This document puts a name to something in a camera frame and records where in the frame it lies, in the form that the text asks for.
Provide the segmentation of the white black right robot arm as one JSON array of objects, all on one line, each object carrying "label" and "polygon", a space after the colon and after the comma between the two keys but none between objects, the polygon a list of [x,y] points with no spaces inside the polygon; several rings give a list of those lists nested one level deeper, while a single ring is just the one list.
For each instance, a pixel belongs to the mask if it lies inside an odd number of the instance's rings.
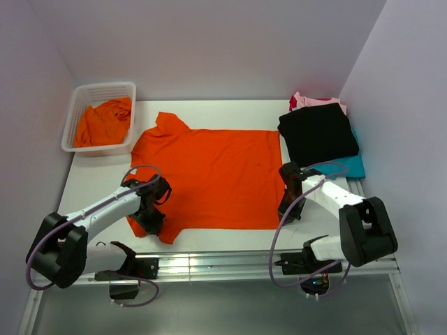
[{"label": "white black right robot arm", "polygon": [[282,253],[275,262],[283,274],[312,274],[317,271],[339,273],[342,262],[361,267],[398,250],[386,206],[378,197],[356,195],[329,180],[311,166],[301,169],[294,162],[279,168],[285,184],[279,204],[280,224],[301,218],[307,200],[320,205],[338,221],[339,232],[324,234],[303,244],[301,251]]}]

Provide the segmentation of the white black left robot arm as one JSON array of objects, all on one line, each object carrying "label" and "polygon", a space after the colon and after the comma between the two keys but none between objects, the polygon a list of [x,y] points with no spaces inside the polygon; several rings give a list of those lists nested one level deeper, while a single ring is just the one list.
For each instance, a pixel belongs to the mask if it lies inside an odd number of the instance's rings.
[{"label": "white black left robot arm", "polygon": [[25,278],[39,290],[31,273],[36,271],[50,285],[67,288],[81,275],[112,271],[129,278],[136,270],[135,252],[112,241],[90,246],[90,241],[118,220],[130,217],[149,235],[159,235],[166,217],[158,210],[172,193],[167,180],[156,174],[148,182],[125,181],[114,193],[95,204],[67,215],[48,214],[26,256]]}]

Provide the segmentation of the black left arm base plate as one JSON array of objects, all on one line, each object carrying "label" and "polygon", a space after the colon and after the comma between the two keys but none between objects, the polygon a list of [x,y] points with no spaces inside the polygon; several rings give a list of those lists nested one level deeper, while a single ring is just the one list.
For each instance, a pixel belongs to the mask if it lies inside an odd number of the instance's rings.
[{"label": "black left arm base plate", "polygon": [[128,260],[118,270],[95,273],[95,281],[118,281],[123,276],[143,279],[156,279],[159,270],[158,258],[134,258]]}]

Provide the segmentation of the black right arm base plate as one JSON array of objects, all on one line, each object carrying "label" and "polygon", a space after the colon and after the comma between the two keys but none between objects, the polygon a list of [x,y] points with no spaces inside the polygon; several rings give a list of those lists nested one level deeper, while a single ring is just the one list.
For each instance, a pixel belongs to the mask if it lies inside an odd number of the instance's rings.
[{"label": "black right arm base plate", "polygon": [[332,264],[335,260],[317,260],[313,255],[307,255],[304,251],[281,253],[279,260],[274,261],[274,266],[281,267],[285,276],[298,274],[311,274],[323,267]]}]

